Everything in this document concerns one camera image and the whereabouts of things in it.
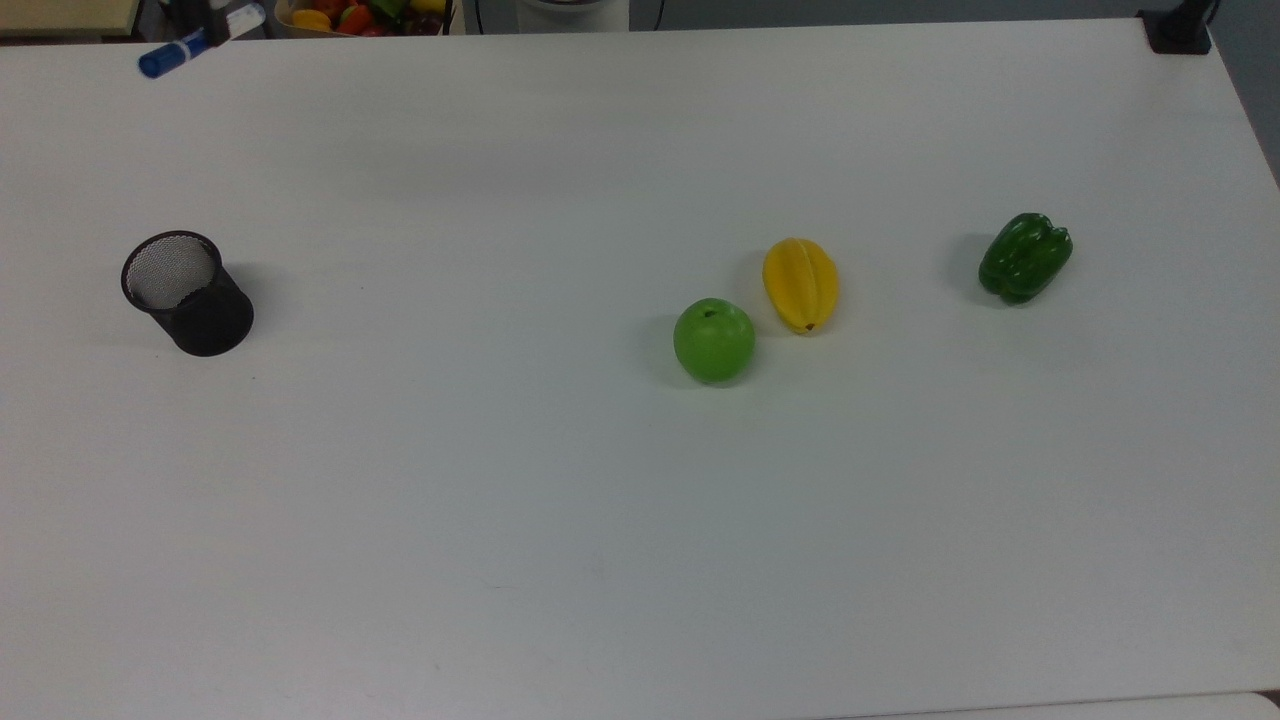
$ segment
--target white table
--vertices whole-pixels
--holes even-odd
[[[1257,694],[1221,694],[1006,707],[925,715],[896,720],[1280,720],[1280,710]]]
[[[0,716],[1280,687],[1280,193],[1137,20],[0,49]],[[1076,255],[975,283],[1011,215]],[[178,352],[128,251],[257,305]],[[790,336],[764,250],[822,242]],[[755,318],[741,383],[669,350]]]

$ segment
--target black mesh pencil cup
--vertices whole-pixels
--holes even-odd
[[[140,245],[124,261],[120,287],[191,355],[227,352],[253,325],[253,304],[227,274],[218,247],[198,233],[166,232]]]

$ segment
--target blue marker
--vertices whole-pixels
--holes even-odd
[[[227,14],[227,29],[230,31],[230,37],[239,37],[265,20],[266,10],[257,3],[250,3]],[[168,42],[138,58],[138,69],[148,78],[157,78],[205,50],[209,50],[205,31],[197,29],[182,40]]]

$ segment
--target fruit basket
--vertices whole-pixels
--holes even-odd
[[[461,35],[454,0],[275,0],[289,37]]]

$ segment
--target red pepper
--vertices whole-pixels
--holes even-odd
[[[374,24],[374,12],[369,9],[369,5],[356,5],[347,13],[347,19],[338,24],[338,32],[360,35],[371,24]]]

